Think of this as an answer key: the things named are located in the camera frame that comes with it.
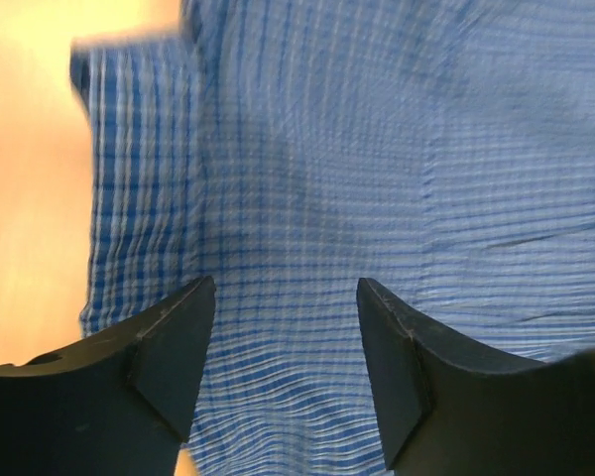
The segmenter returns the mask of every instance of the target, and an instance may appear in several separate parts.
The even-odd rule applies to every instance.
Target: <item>striped cloth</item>
[[[200,275],[202,474],[380,474],[355,288],[498,348],[595,345],[595,0],[189,0],[75,48],[84,334]]]

